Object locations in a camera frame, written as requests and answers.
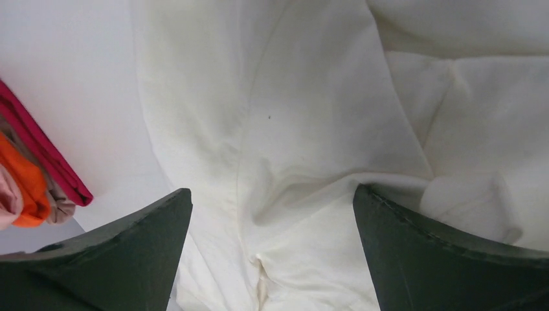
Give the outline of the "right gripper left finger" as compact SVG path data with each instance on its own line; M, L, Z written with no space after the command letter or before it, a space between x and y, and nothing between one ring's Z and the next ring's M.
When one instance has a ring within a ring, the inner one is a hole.
M189 189L33 253L1 256L2 310L166 310L192 214Z

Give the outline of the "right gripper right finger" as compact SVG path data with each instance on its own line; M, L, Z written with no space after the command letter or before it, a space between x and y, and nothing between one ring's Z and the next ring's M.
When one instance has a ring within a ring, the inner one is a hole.
M455 229L368 185L353 211L380 309L548 309L547 252Z

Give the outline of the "white t shirt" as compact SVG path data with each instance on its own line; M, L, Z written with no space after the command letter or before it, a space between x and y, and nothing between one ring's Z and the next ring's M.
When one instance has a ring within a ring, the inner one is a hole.
M547 1L135 1L182 310L377 310L356 188L548 249Z

